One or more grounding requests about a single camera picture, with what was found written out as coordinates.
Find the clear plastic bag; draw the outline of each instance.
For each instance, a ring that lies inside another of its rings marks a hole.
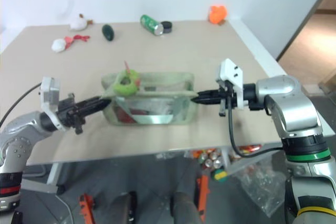
[[[271,157],[246,167],[235,176],[248,196],[268,217],[285,201],[286,177],[273,170]]]

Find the green soda can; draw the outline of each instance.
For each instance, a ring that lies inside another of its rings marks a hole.
[[[163,33],[163,25],[148,15],[142,15],[140,18],[140,23],[144,28],[156,36]]]

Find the beige tabletop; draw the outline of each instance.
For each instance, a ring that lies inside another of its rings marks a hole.
[[[229,23],[175,22],[170,34],[155,37],[138,23],[112,24],[115,38],[107,41],[102,24],[73,32],[68,26],[27,27],[8,46],[1,58],[0,115],[43,76],[61,81],[60,98],[73,92],[76,101],[102,93],[102,75],[124,69],[126,60],[138,72],[183,71],[195,74],[195,90],[216,89],[215,72],[230,58],[244,72],[244,82],[266,78],[258,62]],[[75,41],[64,52],[54,53],[54,39],[89,35],[88,42]],[[40,110],[37,91],[27,96],[10,114],[15,117]],[[102,113],[87,117],[84,133],[56,132],[39,142],[29,164],[81,161],[114,156],[230,145],[227,118],[218,106],[200,105],[189,125],[112,126]],[[279,142],[272,119],[264,111],[234,111],[237,144]]]

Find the wooden floor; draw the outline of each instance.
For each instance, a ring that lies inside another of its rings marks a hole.
[[[318,84],[336,69],[336,15],[313,15],[279,63],[302,84]]]

